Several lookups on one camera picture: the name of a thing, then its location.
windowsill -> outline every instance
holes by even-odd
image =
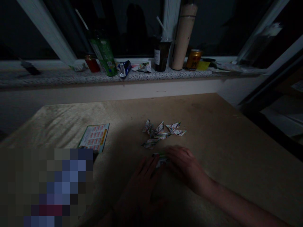
[[[131,71],[125,79],[118,75],[108,77],[105,74],[91,73],[89,69],[84,72],[74,72],[73,70],[49,70],[43,71],[41,75],[32,76],[28,72],[0,72],[0,88],[17,88],[17,87],[41,87],[57,86],[72,84],[104,84],[123,81],[146,81],[146,80],[171,80],[171,79],[189,79],[189,78],[214,78],[214,77],[247,77],[259,76],[263,73],[253,72],[243,74],[238,72],[212,72],[195,71],[190,72],[184,69],[180,71],[172,70],[167,67],[165,72],[142,73]]]

green plastic bottle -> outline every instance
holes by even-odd
[[[94,30],[93,34],[89,35],[89,42],[95,51],[101,66],[105,69],[109,77],[117,75],[116,63],[113,52],[110,47],[110,42],[105,35],[99,30]]]

beverage can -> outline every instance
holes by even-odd
[[[202,56],[201,50],[192,49],[188,56],[185,69],[189,71],[196,71],[201,56]]]

straw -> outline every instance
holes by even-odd
[[[81,19],[82,23],[84,24],[84,26],[85,26],[86,30],[88,30],[88,27],[87,27],[87,25],[86,25],[85,21],[83,20],[83,18],[82,18],[82,16],[81,16],[81,14],[79,13],[79,11],[78,11],[77,9],[75,9],[75,11],[76,11],[76,13],[78,14],[78,16],[80,17],[80,19]]]
[[[160,21],[160,18],[157,16],[157,21],[159,22],[159,24],[161,25],[161,27],[162,27],[162,29],[163,29],[163,31],[164,31],[164,40],[166,40],[166,31],[165,31],[165,28],[164,28],[164,26],[163,26],[163,24],[162,24],[162,22]]]

beige cylinder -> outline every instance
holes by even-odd
[[[174,59],[171,68],[181,70],[189,44],[190,36],[193,30],[193,24],[197,14],[198,6],[195,4],[186,4],[182,6],[177,38],[175,42]]]

